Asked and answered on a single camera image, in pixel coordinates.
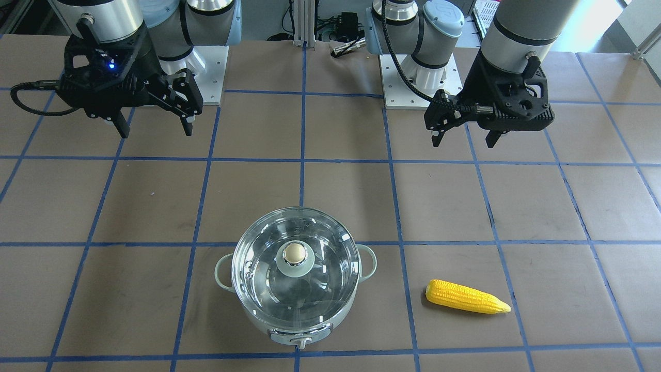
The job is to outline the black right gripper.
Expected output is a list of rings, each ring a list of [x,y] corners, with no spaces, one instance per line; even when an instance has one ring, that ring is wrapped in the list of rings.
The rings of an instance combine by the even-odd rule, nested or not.
[[[156,104],[180,119],[184,134],[192,136],[195,117],[203,111],[203,97],[192,70],[165,75],[146,24],[126,38],[102,42],[92,24],[77,24],[65,47],[65,68],[57,95],[90,118],[113,123],[122,139],[130,126],[125,107]]]

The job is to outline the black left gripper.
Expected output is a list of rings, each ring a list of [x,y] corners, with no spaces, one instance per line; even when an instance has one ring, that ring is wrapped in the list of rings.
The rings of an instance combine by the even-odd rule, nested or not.
[[[491,115],[477,117],[476,106],[491,106]],[[464,87],[456,96],[444,89],[436,91],[424,113],[424,124],[431,132],[432,146],[439,147],[444,134],[470,119],[489,130],[485,137],[492,149],[504,131],[539,131],[555,120],[548,102],[548,86],[541,60],[533,55],[524,59],[524,70],[510,73],[493,66],[479,50]]]

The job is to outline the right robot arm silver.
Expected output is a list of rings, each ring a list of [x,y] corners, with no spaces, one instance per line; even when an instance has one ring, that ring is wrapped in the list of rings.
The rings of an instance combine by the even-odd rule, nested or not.
[[[130,127],[122,110],[158,106],[186,136],[219,103],[230,45],[241,42],[241,1],[52,1],[70,31],[57,95],[89,118]]]

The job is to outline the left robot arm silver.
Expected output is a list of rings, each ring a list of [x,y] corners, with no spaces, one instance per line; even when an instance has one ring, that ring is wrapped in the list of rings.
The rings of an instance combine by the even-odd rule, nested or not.
[[[542,61],[577,1],[501,1],[460,91],[442,87],[465,17],[449,1],[373,1],[365,36],[371,54],[394,64],[397,80],[428,103],[423,120],[438,147],[466,122],[487,131],[493,148],[508,132],[541,131],[555,119]]]

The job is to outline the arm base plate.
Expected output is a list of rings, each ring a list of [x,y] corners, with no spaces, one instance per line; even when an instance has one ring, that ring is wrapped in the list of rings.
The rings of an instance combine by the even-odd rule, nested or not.
[[[182,68],[191,70],[204,105],[219,106],[224,91],[228,54],[229,47],[226,45],[201,45],[191,47],[180,56],[159,57],[159,62],[168,75]]]
[[[385,108],[427,109],[429,102],[410,90],[399,75],[392,58],[381,55],[379,59]],[[397,54],[397,59],[407,81],[428,97],[433,97],[439,89],[446,90],[450,95],[456,95],[463,87],[453,54],[449,57],[448,63],[437,70],[418,65],[408,55]]]

